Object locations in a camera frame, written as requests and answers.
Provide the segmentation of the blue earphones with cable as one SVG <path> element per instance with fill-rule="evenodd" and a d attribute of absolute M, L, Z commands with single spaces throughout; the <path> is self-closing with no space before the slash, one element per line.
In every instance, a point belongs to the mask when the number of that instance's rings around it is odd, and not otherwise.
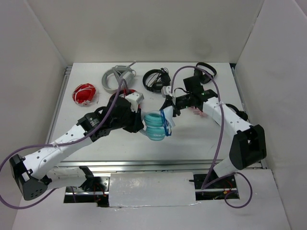
<path fill-rule="evenodd" d="M 162 119 L 163 128 L 165 131 L 165 136 L 166 137 L 172 136 L 172 126 L 170 122 L 166 119 L 166 116 L 163 110 L 160 111 L 160 115 Z"/>

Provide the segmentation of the teal cat-ear headphones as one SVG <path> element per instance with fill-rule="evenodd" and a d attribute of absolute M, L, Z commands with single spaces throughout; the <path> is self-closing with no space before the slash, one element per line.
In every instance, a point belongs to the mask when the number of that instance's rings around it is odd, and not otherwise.
<path fill-rule="evenodd" d="M 172 117 L 173 108 L 169 106 L 163 111 L 165 113 L 166 119 L 170 122 L 172 128 L 174 128 L 175 122 Z M 144 122 L 144 128 L 139 131 L 141 134 L 145 135 L 152 141 L 161 141 L 166 137 L 162 124 L 160 110 L 142 113 L 141 119 Z"/>

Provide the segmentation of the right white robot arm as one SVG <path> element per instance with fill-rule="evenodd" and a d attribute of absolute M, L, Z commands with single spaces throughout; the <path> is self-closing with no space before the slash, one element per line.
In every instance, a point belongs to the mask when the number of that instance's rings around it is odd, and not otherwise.
<path fill-rule="evenodd" d="M 196 107 L 210 116 L 218 125 L 221 132 L 232 138 L 228 156 L 213 167 L 209 175 L 209 183 L 220 187 L 225 183 L 225 176 L 242 170 L 266 158 L 266 141 L 264 129 L 260 125 L 252 125 L 239 117 L 232 109 L 219 100 L 213 90 L 205 90 L 195 77 L 183 80 L 186 94 L 176 97 L 171 86 L 161 90 L 165 102 L 163 109 L 173 109 L 171 115 L 180 115 L 180 111 Z"/>

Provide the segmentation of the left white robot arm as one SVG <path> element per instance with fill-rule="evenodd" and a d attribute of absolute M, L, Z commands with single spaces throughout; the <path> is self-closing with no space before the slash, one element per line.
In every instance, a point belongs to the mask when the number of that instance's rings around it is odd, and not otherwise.
<path fill-rule="evenodd" d="M 65 186 L 91 190 L 94 175 L 87 166 L 63 170 L 55 167 L 74 152 L 108 136 L 113 130 L 124 129 L 137 133 L 143 129 L 140 109 L 143 99 L 143 94 L 139 92 L 132 92 L 125 97 L 114 96 L 107 106 L 84 115 L 52 143 L 42 145 L 36 152 L 24 157 L 13 154 L 9 163 L 24 200 L 31 201 L 49 189 Z"/>

